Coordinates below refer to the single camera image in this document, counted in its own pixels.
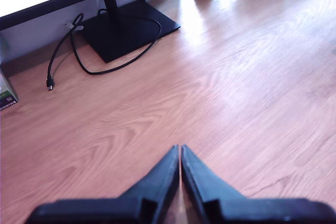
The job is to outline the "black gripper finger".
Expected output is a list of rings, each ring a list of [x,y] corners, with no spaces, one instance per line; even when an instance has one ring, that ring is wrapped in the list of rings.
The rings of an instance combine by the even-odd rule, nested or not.
[[[224,220],[220,204],[246,197],[219,178],[187,146],[181,147],[182,182],[202,223]]]
[[[138,182],[119,198],[135,198],[140,204],[136,223],[162,223],[180,181],[178,145],[173,147]]]

